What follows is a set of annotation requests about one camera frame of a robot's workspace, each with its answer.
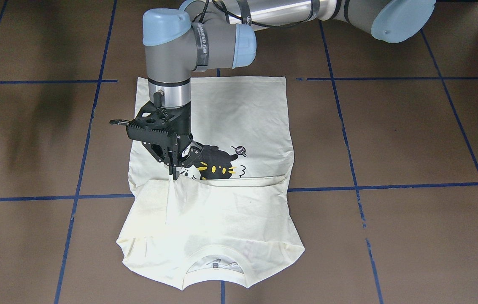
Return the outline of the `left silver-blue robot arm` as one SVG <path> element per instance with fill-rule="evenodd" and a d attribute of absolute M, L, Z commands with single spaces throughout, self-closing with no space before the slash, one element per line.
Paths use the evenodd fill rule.
<path fill-rule="evenodd" d="M 204 168 L 202 161 L 230 164 L 191 133 L 191 74 L 240 68 L 256 56 L 255 31 L 336 19 L 399 43 L 415 35 L 434 11 L 434 0 L 186 0 L 180 8 L 152 8 L 142 18 L 149 100 L 123 125 L 131 140 L 177 180 L 180 169 Z"/>

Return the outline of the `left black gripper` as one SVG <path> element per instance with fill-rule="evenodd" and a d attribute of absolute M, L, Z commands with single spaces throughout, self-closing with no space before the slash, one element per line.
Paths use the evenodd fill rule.
<path fill-rule="evenodd" d="M 127 136 L 139 141 L 150 155 L 169 167 L 176 181 L 181 167 L 191 167 L 201 156 L 202 145 L 193 140 L 191 105 L 176 109 L 147 102 L 132 120 L 113 119 L 111 125 L 126 127 Z"/>

